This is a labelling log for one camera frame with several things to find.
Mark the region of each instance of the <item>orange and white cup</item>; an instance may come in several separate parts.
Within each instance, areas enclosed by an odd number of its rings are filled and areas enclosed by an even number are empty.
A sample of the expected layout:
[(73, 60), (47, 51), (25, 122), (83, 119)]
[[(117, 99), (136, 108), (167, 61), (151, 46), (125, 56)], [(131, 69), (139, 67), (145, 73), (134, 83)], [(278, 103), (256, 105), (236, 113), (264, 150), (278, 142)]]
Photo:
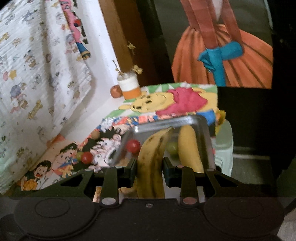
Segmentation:
[(126, 100), (141, 96), (141, 88), (135, 72), (131, 71), (118, 75), (117, 81)]

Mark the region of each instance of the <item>wooden door frame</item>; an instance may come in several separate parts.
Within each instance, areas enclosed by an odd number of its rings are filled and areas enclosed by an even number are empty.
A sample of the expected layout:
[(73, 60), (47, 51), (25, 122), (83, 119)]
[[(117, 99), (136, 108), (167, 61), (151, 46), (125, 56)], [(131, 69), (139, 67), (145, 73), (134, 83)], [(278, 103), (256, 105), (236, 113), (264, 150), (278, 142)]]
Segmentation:
[[(161, 84), (136, 1), (98, 1), (120, 70), (129, 72), (134, 65), (138, 65), (144, 70), (143, 74), (138, 75), (140, 86)], [(129, 41), (136, 46), (134, 56), (128, 48)]]

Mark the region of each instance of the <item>blue bow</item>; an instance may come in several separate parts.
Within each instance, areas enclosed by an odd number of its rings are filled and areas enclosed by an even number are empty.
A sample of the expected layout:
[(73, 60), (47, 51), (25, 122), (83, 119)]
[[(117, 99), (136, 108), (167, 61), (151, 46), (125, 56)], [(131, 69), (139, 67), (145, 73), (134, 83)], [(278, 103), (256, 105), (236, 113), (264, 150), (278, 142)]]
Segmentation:
[(223, 61), (238, 58), (243, 55), (243, 49), (238, 42), (230, 42), (223, 47), (206, 49), (198, 57), (198, 61), (203, 62), (205, 68), (214, 75), (217, 86), (225, 87), (225, 70)]

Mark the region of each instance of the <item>winnie the pooh illustration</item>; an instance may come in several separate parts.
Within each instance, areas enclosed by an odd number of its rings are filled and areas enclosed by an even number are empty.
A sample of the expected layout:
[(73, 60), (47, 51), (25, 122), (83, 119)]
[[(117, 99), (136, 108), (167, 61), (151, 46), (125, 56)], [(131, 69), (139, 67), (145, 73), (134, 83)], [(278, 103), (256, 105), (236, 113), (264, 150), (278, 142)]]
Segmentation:
[(152, 94), (143, 91), (133, 103), (121, 105), (119, 109), (131, 109), (139, 113), (155, 112), (158, 116), (208, 110), (217, 112), (217, 94), (206, 92), (202, 88), (184, 87)]

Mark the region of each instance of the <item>banana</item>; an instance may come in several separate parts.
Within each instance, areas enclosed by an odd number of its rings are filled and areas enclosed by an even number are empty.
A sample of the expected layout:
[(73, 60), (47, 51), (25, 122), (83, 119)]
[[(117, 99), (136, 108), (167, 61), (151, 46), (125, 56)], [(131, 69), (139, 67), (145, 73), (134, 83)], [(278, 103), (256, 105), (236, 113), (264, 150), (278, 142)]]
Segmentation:
[(136, 189), (139, 198), (165, 198), (162, 159), (173, 127), (150, 136), (142, 145), (137, 162)]
[(182, 165), (190, 167), (194, 172), (204, 173), (198, 152), (195, 131), (190, 125), (182, 126), (178, 135), (178, 152)]

